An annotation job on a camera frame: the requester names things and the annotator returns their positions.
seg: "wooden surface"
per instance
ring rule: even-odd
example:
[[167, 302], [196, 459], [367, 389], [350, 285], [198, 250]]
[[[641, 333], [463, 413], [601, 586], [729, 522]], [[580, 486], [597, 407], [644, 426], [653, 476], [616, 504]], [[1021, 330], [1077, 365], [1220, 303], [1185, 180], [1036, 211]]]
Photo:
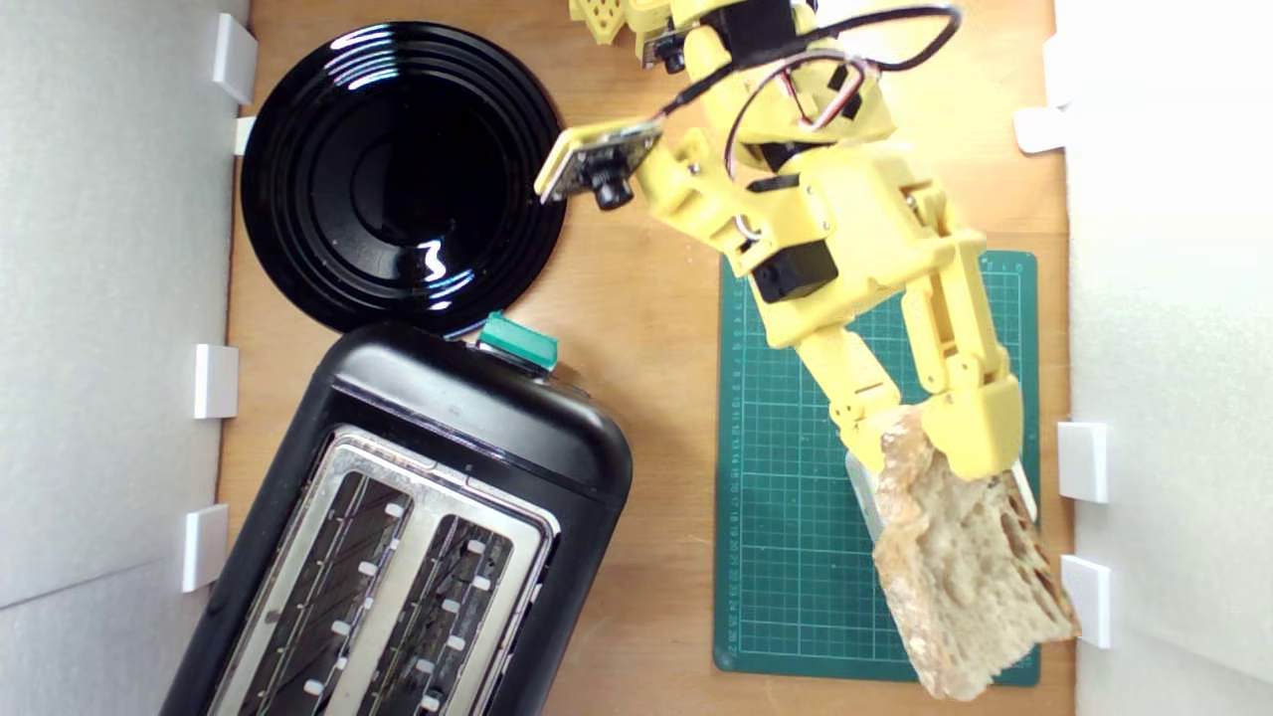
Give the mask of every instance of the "wooden surface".
[[[1012, 112], [1043, 102], [1040, 43], [1053, 32], [1051, 6], [966, 8], [951, 45], [889, 78], [886, 94], [904, 136], [934, 161], [992, 247], [1039, 257], [1041, 502], [1055, 559], [1072, 544], [1053, 428], [1069, 395], [1063, 163], [1022, 157], [1012, 139]], [[685, 82], [640, 71], [626, 32], [611, 47], [594, 46], [569, 22], [565, 0], [253, 0], [257, 102], [313, 47], [390, 19], [444, 22], [507, 47], [570, 125], [648, 113]], [[933, 701], [915, 684], [724, 674], [712, 665], [717, 266], [708, 248], [648, 219], [639, 199], [605, 217], [584, 199], [572, 204], [544, 274], [508, 311], [560, 340], [566, 368], [615, 417], [635, 459], [631, 497], [546, 713], [1073, 713], [1072, 645], [1044, 648], [1037, 688], [993, 689], [973, 705]], [[241, 404], [225, 426], [219, 484], [236, 534], [334, 338], [269, 283], [236, 206], [229, 341], [241, 349]]]

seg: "cable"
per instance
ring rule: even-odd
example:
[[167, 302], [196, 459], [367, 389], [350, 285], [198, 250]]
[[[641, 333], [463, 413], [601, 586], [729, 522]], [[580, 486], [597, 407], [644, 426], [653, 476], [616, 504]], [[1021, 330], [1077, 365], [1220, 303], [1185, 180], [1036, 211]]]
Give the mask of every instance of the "cable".
[[788, 42], [784, 47], [806, 47], [810, 42], [835, 37], [850, 29], [896, 20], [910, 20], [915, 18], [946, 18], [946, 27], [943, 27], [942, 31], [937, 33], [937, 37], [925, 45], [923, 50], [906, 60], [900, 62], [881, 62], [878, 60], [869, 59], [871, 64], [880, 68], [882, 71], [900, 73], [923, 65], [932, 59], [938, 50], [945, 47], [946, 43], [955, 37], [955, 33], [959, 32], [960, 25], [964, 23], [964, 10], [953, 5], [908, 5], [905, 8], [892, 8], [876, 13], [867, 13], [864, 15], [855, 15], [825, 27], [813, 28], [805, 34], [798, 36], [792, 42]]
[[654, 115], [656, 120], [661, 120], [672, 112], [680, 110], [681, 107], [694, 102], [701, 97], [707, 90], [712, 89], [718, 82], [729, 76], [731, 74], [745, 70], [749, 68], [763, 65], [771, 61], [775, 56], [782, 60], [785, 57], [792, 57], [805, 51], [808, 43], [816, 42], [819, 39], [825, 39], [827, 37], [835, 37], [840, 33], [848, 32], [850, 29], [858, 29], [867, 25], [891, 23], [897, 20], [909, 20], [915, 18], [946, 18], [946, 27], [942, 28], [937, 37], [932, 39], [923, 50], [917, 52], [914, 56], [908, 57], [900, 62], [882, 62], [873, 59], [867, 59], [867, 62], [875, 65], [881, 71], [886, 73], [900, 73], [910, 70], [923, 65], [933, 55], [936, 55], [942, 47], [950, 42], [951, 37], [959, 32], [960, 25], [964, 23], [964, 11], [953, 5], [908, 5], [905, 8], [892, 8], [889, 10], [880, 10], [876, 13], [867, 13], [864, 15], [854, 15], [852, 18], [843, 19], [836, 23], [831, 23], [826, 27], [813, 28], [805, 34], [797, 36], [792, 41], [779, 46], [773, 51], [766, 51], [759, 57], [743, 57], [742, 60], [731, 59], [728, 62], [721, 65], [714, 71], [704, 76], [703, 79], [690, 84], [682, 89], [671, 102], [665, 104], [658, 113]]
[[[813, 62], [817, 60], [839, 60], [840, 62], [844, 62], [847, 65], [853, 65], [853, 68], [857, 69], [858, 73], [857, 73], [857, 79], [854, 80], [845, 79], [845, 85], [840, 89], [840, 93], [836, 96], [835, 101], [827, 106], [827, 108], [822, 112], [822, 116], [820, 116], [817, 120], [812, 122], [812, 126], [815, 126], [816, 129], [821, 129], [822, 126], [826, 126], [826, 124], [830, 124], [830, 121], [835, 118], [836, 113], [839, 112], [839, 107], [843, 107], [845, 102], [848, 102], [854, 94], [857, 94], [858, 89], [862, 88], [862, 83], [866, 82], [868, 71], [866, 61], [862, 60], [861, 57], [850, 57], [841, 50], [833, 50], [830, 47], [817, 47], [813, 50], [806, 50], [797, 55], [792, 55], [791, 57], [783, 60], [782, 64], [779, 64], [774, 70], [771, 70], [768, 75], [765, 75], [764, 79], [761, 79], [756, 84], [756, 88], [751, 90], [750, 96], [747, 96], [747, 99], [742, 103], [742, 107], [738, 108], [738, 113], [735, 116], [733, 124], [729, 125], [729, 134], [726, 135], [724, 140], [724, 172], [729, 177], [729, 181], [733, 181], [733, 145], [738, 138], [738, 127], [742, 126], [742, 117], [747, 113], [747, 108], [751, 107], [751, 103], [756, 101], [756, 97], [760, 96], [761, 90], [764, 90], [765, 87], [769, 85], [769, 83], [774, 82], [774, 79], [787, 75], [787, 73], [801, 65], [806, 65], [808, 62]], [[761, 232], [749, 227], [742, 214], [735, 214], [733, 226], [735, 228], [738, 229], [738, 233], [741, 233], [747, 240], [750, 241], [760, 240]]]

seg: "green cutting mat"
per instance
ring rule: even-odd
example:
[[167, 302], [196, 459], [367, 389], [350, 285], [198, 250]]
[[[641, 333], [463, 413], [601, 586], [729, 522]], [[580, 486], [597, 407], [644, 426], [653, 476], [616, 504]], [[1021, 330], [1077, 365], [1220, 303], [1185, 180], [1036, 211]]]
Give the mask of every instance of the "green cutting mat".
[[[1022, 465], [1039, 492], [1037, 269], [988, 251], [981, 271], [999, 341], [1025, 395]], [[900, 296], [853, 322], [903, 400], [915, 376]], [[871, 562], [871, 538], [844, 471], [827, 401], [796, 352], [765, 344], [747, 284], [721, 271], [715, 645], [721, 669], [917, 680]], [[1039, 650], [999, 683], [1039, 680]]]

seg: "bread crust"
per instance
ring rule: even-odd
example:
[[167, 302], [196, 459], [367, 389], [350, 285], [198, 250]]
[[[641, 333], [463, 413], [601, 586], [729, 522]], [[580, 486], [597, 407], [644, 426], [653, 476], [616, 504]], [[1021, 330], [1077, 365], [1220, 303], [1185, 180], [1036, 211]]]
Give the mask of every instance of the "bread crust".
[[877, 507], [886, 526], [873, 559], [932, 696], [970, 701], [1035, 643], [1080, 633], [1011, 473], [953, 475], [918, 408], [901, 412], [883, 452]]

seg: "white wall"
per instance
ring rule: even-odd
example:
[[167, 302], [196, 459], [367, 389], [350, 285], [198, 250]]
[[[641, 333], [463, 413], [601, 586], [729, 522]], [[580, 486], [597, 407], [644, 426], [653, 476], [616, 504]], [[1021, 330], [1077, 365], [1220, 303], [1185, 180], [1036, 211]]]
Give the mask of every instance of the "white wall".
[[1058, 0], [1076, 420], [1110, 429], [1113, 647], [1081, 716], [1273, 713], [1273, 76], [1269, 10]]
[[247, 0], [0, 4], [0, 713], [154, 712], [206, 595], [182, 515], [220, 426], [233, 117], [216, 13]]

